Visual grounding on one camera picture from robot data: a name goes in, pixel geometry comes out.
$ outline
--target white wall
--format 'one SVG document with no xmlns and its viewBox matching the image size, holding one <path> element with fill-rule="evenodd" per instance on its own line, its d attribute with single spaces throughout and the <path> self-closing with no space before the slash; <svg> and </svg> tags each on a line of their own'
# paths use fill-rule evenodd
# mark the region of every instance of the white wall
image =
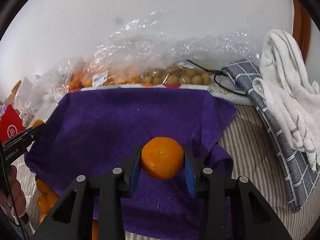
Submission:
<svg viewBox="0 0 320 240">
<path fill-rule="evenodd" d="M 87 57 L 123 23 L 161 9 L 172 11 L 165 32 L 177 38 L 244 29 L 259 51 L 269 30 L 292 32 L 292 0 L 29 0 L 0 41 L 0 100 L 24 76 Z"/>
<path fill-rule="evenodd" d="M 320 31 L 313 21 L 311 21 L 311 37 L 306 69 L 310 84 L 313 81 L 320 84 Z"/>
</svg>

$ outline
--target purple cloth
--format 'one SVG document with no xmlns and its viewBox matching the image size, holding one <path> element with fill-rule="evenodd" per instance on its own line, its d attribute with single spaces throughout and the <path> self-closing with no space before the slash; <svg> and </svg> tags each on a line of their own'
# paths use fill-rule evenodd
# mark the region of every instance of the purple cloth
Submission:
<svg viewBox="0 0 320 240">
<path fill-rule="evenodd" d="M 137 88 L 74 92 L 65 95 L 48 131 L 25 154 L 26 165 L 61 194 L 80 174 L 104 174 L 136 144 L 157 136 L 183 145 L 223 176 L 232 159 L 219 145 L 236 109 L 205 90 Z M 155 180 L 141 171 L 133 198 L 122 199 L 124 229 L 161 239 L 198 239 L 202 201 L 191 199 L 184 173 Z"/>
</svg>

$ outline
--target brown wooden frame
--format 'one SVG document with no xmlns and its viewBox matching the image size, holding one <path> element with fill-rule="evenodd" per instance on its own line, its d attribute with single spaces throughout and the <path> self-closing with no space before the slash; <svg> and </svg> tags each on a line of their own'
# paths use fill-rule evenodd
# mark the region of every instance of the brown wooden frame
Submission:
<svg viewBox="0 0 320 240">
<path fill-rule="evenodd" d="M 303 61 L 305 62 L 308 55 L 310 35 L 311 35 L 311 18 L 298 0 L 293 0 L 294 19 L 292 36 L 297 41 Z"/>
</svg>

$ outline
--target human hand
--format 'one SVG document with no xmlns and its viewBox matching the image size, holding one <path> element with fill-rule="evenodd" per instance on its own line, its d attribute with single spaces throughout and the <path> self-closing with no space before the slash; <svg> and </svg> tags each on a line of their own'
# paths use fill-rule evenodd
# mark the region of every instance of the human hand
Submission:
<svg viewBox="0 0 320 240">
<path fill-rule="evenodd" d="M 20 182 L 18 182 L 17 180 L 17 168 L 14 165 L 11 165 L 10 172 L 7 175 L 18 215 L 15 214 L 13 208 L 11 209 L 11 211 L 9 210 L 8 206 L 12 207 L 12 199 L 10 195 L 6 197 L 2 190 L 0 190 L 0 206 L 7 217 L 12 222 L 14 222 L 14 217 L 21 217 L 24 215 L 26 211 L 27 201 L 21 189 Z"/>
</svg>

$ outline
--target metal rivet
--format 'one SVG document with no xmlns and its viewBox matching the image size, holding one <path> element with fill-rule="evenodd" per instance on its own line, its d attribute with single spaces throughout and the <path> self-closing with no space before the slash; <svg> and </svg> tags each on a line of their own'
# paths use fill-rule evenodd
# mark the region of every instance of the metal rivet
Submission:
<svg viewBox="0 0 320 240">
<path fill-rule="evenodd" d="M 204 169 L 203 169 L 203 172 L 204 172 L 205 174 L 211 174 L 211 173 L 212 173 L 212 169 L 210 169 L 210 168 L 204 168 Z"/>
<path fill-rule="evenodd" d="M 84 175 L 79 175 L 78 177 L 77 177 L 77 181 L 78 182 L 82 182 L 82 181 L 84 181 L 85 180 L 85 176 Z"/>
<path fill-rule="evenodd" d="M 246 176 L 241 176 L 239 179 L 242 183 L 247 183 L 249 179 Z"/>
<path fill-rule="evenodd" d="M 122 172 L 122 169 L 121 168 L 114 168 L 112 170 L 113 174 L 120 174 Z"/>
</svg>

